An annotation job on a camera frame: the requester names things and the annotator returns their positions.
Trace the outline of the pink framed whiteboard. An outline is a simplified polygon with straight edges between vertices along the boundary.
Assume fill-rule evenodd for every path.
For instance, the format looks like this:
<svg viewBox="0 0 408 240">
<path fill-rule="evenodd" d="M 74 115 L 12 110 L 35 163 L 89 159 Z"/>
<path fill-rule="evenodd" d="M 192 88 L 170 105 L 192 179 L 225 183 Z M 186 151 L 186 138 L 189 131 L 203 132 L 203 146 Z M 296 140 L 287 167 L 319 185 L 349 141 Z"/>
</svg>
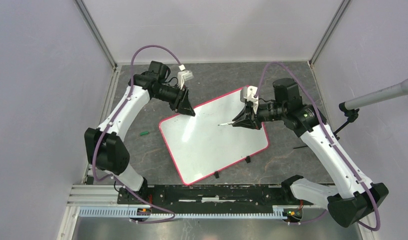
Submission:
<svg viewBox="0 0 408 240">
<path fill-rule="evenodd" d="M 182 184 L 195 184 L 269 147 L 265 127 L 218 126 L 231 122 L 243 109 L 240 91 L 196 106 L 195 116 L 176 114 L 160 121 L 160 133 Z"/>
</svg>

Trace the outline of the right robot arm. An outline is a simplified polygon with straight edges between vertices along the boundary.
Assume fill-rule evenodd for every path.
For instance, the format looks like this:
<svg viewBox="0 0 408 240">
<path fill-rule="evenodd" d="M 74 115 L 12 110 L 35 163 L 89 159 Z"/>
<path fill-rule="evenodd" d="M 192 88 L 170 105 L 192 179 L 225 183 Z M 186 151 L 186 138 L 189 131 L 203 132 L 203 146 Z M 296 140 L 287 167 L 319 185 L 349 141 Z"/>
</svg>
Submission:
<svg viewBox="0 0 408 240">
<path fill-rule="evenodd" d="M 293 79 L 275 80 L 273 90 L 274 99 L 260 100 L 256 86 L 245 86 L 240 95 L 244 108 L 232 125 L 259 130 L 264 122 L 282 121 L 312 150 L 334 182 L 326 186 L 294 175 L 281 183 L 281 199 L 287 204 L 302 200 L 320 206 L 344 228 L 360 224 L 369 214 L 377 216 L 389 193 L 385 184 L 374 183 L 356 166 L 319 109 L 303 103 Z"/>
</svg>

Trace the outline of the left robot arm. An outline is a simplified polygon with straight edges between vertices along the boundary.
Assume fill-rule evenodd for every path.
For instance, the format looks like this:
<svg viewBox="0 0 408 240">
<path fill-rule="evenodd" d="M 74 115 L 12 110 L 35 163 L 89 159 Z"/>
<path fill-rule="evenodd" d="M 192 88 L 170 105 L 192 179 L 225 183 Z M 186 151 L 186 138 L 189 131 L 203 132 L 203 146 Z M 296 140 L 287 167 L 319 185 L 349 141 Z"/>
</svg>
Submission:
<svg viewBox="0 0 408 240">
<path fill-rule="evenodd" d="M 189 90 L 185 81 L 193 78 L 193 73 L 184 65 L 179 65 L 177 83 L 169 85 L 170 68 L 152 61 L 147 71 L 134 74 L 116 108 L 97 128 L 85 131 L 85 146 L 92 172 L 106 172 L 130 189 L 130 198 L 137 204 L 144 203 L 149 197 L 145 187 L 146 179 L 130 165 L 130 154 L 124 144 L 127 131 L 140 110 L 151 100 L 168 103 L 174 112 L 195 116 L 189 101 Z"/>
</svg>

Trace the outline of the black microphone tripod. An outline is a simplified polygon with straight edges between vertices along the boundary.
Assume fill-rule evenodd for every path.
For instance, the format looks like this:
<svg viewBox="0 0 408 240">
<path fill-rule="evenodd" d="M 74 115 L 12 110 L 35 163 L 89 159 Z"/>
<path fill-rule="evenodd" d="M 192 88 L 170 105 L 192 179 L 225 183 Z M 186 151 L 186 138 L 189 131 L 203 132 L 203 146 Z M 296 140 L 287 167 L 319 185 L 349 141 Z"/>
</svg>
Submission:
<svg viewBox="0 0 408 240">
<path fill-rule="evenodd" d="M 335 137 L 337 140 L 340 139 L 338 133 L 343 130 L 349 124 L 355 122 L 359 117 L 359 108 L 345 110 L 344 115 L 347 117 L 345 123 L 343 123 L 338 129 L 333 131 L 330 135 L 331 137 Z M 296 134 L 297 137 L 301 137 L 306 132 L 313 132 L 314 128 L 317 125 L 320 125 L 319 119 L 316 115 L 316 112 L 319 113 L 321 121 L 324 125 L 327 124 L 327 119 L 321 112 L 319 108 L 314 108 L 312 105 L 305 105 L 303 108 L 294 111 L 291 114 L 288 114 L 291 121 L 291 129 Z"/>
</svg>

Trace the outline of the grey microphone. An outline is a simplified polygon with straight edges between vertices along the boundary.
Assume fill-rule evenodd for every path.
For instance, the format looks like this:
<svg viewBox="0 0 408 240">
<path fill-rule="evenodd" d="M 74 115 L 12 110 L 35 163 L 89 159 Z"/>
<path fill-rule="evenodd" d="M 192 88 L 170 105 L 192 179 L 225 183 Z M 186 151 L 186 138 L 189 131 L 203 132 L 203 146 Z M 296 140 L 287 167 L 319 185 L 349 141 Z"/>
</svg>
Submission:
<svg viewBox="0 0 408 240">
<path fill-rule="evenodd" d="M 398 84 L 380 89 L 339 104 L 343 112 L 408 95 L 408 78 Z"/>
</svg>

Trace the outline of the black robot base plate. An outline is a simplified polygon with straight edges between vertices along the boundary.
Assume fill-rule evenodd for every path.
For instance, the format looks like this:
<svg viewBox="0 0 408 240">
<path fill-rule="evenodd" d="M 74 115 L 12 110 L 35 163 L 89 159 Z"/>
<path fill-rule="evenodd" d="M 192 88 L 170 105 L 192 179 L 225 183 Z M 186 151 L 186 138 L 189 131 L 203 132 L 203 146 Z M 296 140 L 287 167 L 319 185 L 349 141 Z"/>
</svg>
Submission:
<svg viewBox="0 0 408 240">
<path fill-rule="evenodd" d="M 152 204 L 151 213 L 271 213 L 273 206 L 308 206 L 287 196 L 279 184 L 150 185 L 138 194 Z"/>
</svg>

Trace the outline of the aluminium front frame rail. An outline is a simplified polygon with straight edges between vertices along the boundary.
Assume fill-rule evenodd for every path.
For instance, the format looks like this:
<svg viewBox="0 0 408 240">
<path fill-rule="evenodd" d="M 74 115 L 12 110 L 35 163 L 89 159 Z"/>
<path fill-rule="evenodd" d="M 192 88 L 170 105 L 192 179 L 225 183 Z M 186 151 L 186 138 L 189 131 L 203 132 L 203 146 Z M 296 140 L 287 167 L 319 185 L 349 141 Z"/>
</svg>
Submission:
<svg viewBox="0 0 408 240">
<path fill-rule="evenodd" d="M 113 185 L 74 185 L 68 203 L 87 207 L 138 207 L 149 208 L 149 202 L 141 202 L 125 189 Z"/>
</svg>

